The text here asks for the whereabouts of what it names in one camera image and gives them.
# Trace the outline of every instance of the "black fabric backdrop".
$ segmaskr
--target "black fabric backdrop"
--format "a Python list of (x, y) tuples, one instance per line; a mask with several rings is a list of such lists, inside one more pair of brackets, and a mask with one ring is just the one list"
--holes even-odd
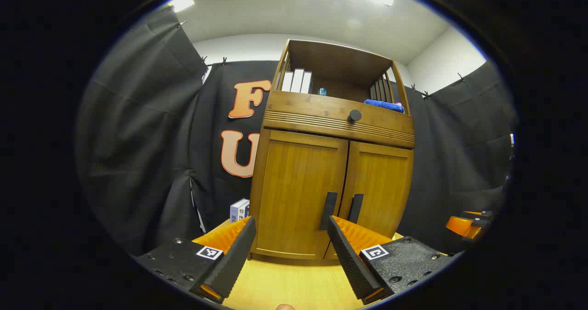
[[(210, 230), (249, 197), (251, 178), (221, 165), (221, 132), (243, 134), (248, 165), (269, 92), (254, 115), (231, 119), (235, 84), (271, 80), (277, 61), (206, 67), (170, 8), (149, 15), (112, 49), (82, 100), (76, 157), (86, 197), (115, 241), (141, 255), (174, 237), (197, 237), (197, 207)], [(396, 98), (397, 88), (393, 88)], [(442, 252), (466, 247), (445, 228), (462, 210), (496, 210), (517, 124), (500, 76), (485, 63), (435, 92), (406, 88), (414, 119), (412, 186), (399, 233)]]
[(405, 87), (414, 120), (414, 169), (398, 232), (445, 253), (468, 245), (445, 228), (450, 216), (500, 207), (510, 134), (518, 124), (510, 93), (491, 63), (464, 80), (426, 100)]
[(136, 24), (97, 68), (80, 105), (76, 163), (86, 199), (133, 255), (199, 235), (187, 117), (206, 66), (177, 25), (172, 8)]
[(212, 65), (210, 74), (198, 99), (190, 134), (190, 164), (195, 170), (197, 188), (194, 201), (206, 230), (218, 226), (229, 218), (229, 207), (243, 197), (249, 198), (251, 178), (233, 176), (221, 165), (223, 139), (221, 132), (236, 130), (243, 134), (237, 145), (236, 161), (248, 165), (251, 133), (259, 133), (269, 92), (257, 107), (249, 103), (254, 114), (247, 118), (229, 118), (235, 104), (235, 84), (271, 80), (277, 61), (229, 62), (224, 66)]

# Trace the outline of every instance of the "black metal plate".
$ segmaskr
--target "black metal plate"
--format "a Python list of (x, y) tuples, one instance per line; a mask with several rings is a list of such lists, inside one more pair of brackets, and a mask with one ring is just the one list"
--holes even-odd
[(214, 254), (213, 256), (218, 255), (216, 258), (197, 255), (200, 251), (208, 254), (204, 248), (203, 245), (189, 240), (175, 239), (136, 260), (169, 282), (191, 289), (195, 285), (200, 286), (224, 256), (222, 252), (220, 255)]
[(381, 247), (388, 254), (382, 255), (381, 249), (371, 247), (368, 249), (373, 252), (374, 259), (363, 251), (360, 257), (378, 281), (386, 283), (394, 293), (422, 282), (461, 255), (442, 255), (413, 237), (403, 237)]

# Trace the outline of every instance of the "cabinet door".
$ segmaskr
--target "cabinet door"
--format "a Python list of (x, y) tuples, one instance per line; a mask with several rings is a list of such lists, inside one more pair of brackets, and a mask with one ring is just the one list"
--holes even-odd
[[(348, 220), (355, 194), (363, 194), (357, 224), (393, 237), (406, 206), (413, 151), (351, 141), (339, 217)], [(336, 258), (329, 247), (325, 258)]]
[(332, 214), (339, 208), (347, 140), (269, 132), (254, 251), (286, 258), (323, 258), (329, 237), (319, 227), (328, 192), (337, 193)]

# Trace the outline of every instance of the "wooden drawer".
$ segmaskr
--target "wooden drawer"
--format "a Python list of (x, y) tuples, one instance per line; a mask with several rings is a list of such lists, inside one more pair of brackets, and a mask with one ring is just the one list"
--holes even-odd
[[(362, 113), (356, 123), (347, 121), (353, 109)], [(414, 125), (409, 115), (329, 96), (273, 90), (263, 126), (414, 148)]]

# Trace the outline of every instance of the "black round knob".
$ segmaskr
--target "black round knob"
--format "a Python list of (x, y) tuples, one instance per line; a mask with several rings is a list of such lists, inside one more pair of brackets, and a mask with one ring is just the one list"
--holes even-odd
[(362, 113), (357, 109), (353, 109), (351, 113), (349, 113), (349, 117), (347, 117), (347, 120), (351, 123), (355, 123), (360, 119), (362, 119)]

